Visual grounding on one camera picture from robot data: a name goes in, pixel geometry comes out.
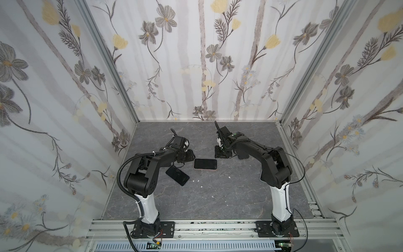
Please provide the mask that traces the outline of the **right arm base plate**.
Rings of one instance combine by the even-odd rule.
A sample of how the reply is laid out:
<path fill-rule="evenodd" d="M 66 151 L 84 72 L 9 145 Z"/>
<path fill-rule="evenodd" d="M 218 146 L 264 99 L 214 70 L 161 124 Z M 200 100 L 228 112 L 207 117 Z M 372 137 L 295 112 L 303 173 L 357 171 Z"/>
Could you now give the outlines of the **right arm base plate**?
<path fill-rule="evenodd" d="M 279 224 L 273 221 L 256 221 L 256 229 L 260 238 L 292 238 L 300 237 L 295 222 Z"/>

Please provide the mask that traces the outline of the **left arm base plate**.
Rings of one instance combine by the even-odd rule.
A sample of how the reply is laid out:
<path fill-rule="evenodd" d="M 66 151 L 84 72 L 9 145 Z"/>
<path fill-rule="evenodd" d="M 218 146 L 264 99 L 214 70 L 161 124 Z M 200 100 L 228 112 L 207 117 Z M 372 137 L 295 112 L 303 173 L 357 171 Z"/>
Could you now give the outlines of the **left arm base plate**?
<path fill-rule="evenodd" d="M 156 221 L 154 224 L 146 224 L 137 222 L 134 224 L 133 230 L 130 232 L 131 238 L 173 238 L 175 232 L 175 222 Z"/>

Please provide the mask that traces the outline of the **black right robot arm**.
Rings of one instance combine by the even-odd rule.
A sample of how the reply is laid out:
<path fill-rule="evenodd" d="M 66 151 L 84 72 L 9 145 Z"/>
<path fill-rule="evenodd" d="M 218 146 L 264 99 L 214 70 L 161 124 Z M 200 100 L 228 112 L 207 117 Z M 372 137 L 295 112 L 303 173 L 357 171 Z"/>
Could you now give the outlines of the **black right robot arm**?
<path fill-rule="evenodd" d="M 289 185 L 291 185 L 292 167 L 286 153 L 281 147 L 271 148 L 251 140 L 241 132 L 232 133 L 227 127 L 217 129 L 215 158 L 229 159 L 233 156 L 240 160 L 255 158 L 261 164 L 260 180 L 270 187 L 272 197 L 272 222 L 288 225 L 293 221 L 289 204 Z"/>

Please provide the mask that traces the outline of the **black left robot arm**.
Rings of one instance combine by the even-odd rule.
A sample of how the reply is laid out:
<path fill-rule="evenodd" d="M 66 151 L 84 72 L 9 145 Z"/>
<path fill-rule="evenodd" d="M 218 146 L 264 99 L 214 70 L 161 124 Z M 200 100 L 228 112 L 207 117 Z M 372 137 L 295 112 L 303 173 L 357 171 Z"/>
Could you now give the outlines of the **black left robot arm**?
<path fill-rule="evenodd" d="M 136 201 L 142 223 L 153 225 L 159 218 L 154 191 L 160 168 L 170 167 L 175 162 L 185 164 L 195 160 L 195 155 L 189 146 L 188 139 L 174 135 L 160 150 L 136 154 L 128 158 L 118 169 L 116 183 L 124 194 Z"/>

